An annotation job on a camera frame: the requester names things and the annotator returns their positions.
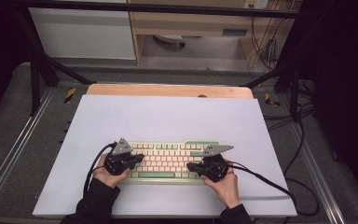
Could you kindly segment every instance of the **green keyboard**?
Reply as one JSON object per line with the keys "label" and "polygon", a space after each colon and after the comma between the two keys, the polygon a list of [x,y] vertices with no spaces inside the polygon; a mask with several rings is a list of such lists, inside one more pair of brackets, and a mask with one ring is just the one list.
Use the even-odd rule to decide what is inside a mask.
{"label": "green keyboard", "polygon": [[219,145],[217,141],[173,142],[129,142],[131,154],[144,154],[122,184],[198,185],[203,184],[195,172],[189,172],[189,162],[201,162],[200,153],[208,145]]}

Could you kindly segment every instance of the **wooden edge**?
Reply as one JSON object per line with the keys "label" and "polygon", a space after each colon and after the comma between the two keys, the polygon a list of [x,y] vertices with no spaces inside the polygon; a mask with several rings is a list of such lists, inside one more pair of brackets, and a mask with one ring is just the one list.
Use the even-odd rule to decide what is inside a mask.
{"label": "wooden edge", "polygon": [[253,99],[249,88],[226,86],[190,86],[159,84],[92,84],[87,95],[184,96]]}

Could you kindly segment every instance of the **person's left hand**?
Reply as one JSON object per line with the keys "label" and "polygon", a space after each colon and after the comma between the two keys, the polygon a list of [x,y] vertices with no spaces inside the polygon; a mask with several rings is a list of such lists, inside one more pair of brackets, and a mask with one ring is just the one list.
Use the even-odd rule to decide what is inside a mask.
{"label": "person's left hand", "polygon": [[123,174],[121,175],[111,175],[109,174],[109,172],[107,172],[107,170],[103,167],[103,163],[106,159],[107,154],[103,154],[98,162],[97,167],[102,166],[101,168],[98,168],[96,170],[94,170],[94,172],[92,172],[92,175],[94,178],[100,180],[101,182],[103,182],[105,185],[109,186],[110,188],[114,188],[118,182],[120,182],[121,180],[127,178],[130,169],[127,169],[123,172]]}

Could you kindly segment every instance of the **gray floor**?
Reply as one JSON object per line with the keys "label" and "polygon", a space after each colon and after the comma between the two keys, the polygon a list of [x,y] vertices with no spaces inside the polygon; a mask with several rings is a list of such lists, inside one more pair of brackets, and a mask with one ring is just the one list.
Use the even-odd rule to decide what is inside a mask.
{"label": "gray floor", "polygon": [[[247,63],[238,44],[238,40],[235,39],[189,37],[186,38],[186,47],[180,49],[175,45],[160,43],[149,36],[146,39],[142,65],[113,64],[116,69],[110,67],[112,64],[102,66],[103,68],[80,65],[74,70],[84,77],[102,82],[237,86],[260,76],[265,70],[258,65],[253,73],[244,73],[243,71],[248,69]],[[41,191],[46,182],[49,170],[60,150],[60,141],[65,137],[64,130],[70,127],[68,121],[75,114],[81,95],[87,90],[87,86],[74,84],[73,80],[65,75],[60,74],[60,77],[62,78],[60,86],[54,89],[45,113],[0,191],[0,218],[15,218],[18,223],[26,223],[26,220],[21,219],[26,218],[33,219],[31,223],[36,223],[35,217],[32,216],[37,201],[35,195]],[[13,80],[0,102],[0,165],[29,118],[31,111],[29,78],[29,68],[20,66],[14,72]],[[274,79],[255,88],[254,95],[259,100],[264,115],[281,116],[284,115],[281,106],[265,104],[266,92],[270,94],[272,100],[279,100],[271,88],[273,83]],[[72,86],[77,87],[76,94],[70,104],[64,104],[66,93]],[[358,184],[355,178],[346,164],[332,159],[332,151],[317,118],[304,119],[304,127],[312,153],[333,191],[342,215],[348,223],[358,223]],[[284,169],[298,147],[293,129],[290,125],[286,125],[271,131],[270,137],[280,165]],[[316,192],[308,168],[301,157],[296,160],[287,177],[301,181]],[[311,195],[292,183],[289,183],[289,187],[296,194],[298,209],[310,212],[315,206]],[[259,220],[258,222],[272,223],[273,221]],[[329,223],[330,221],[321,204],[321,210],[316,216],[298,216],[292,218],[290,222]]]}

